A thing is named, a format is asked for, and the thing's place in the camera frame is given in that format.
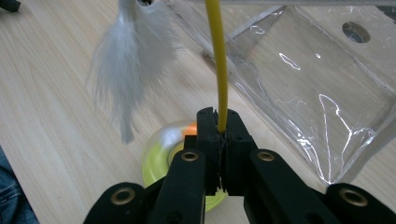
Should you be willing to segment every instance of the clear plastic bag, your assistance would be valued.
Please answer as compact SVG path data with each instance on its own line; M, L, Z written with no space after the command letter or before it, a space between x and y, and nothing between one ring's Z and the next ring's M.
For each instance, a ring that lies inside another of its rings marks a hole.
M211 55L205 6L170 1ZM230 82L326 184L396 134L396 25L376 7L222 6Z

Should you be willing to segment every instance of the yellow wire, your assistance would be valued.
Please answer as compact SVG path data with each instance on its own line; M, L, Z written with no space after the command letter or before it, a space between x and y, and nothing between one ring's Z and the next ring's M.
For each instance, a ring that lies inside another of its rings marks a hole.
M216 73L218 77L219 95L219 121L218 131L224 133L227 126L227 61L225 54L224 34L221 22L219 0L205 0L207 17L209 19L210 33L212 34L212 45L215 53Z

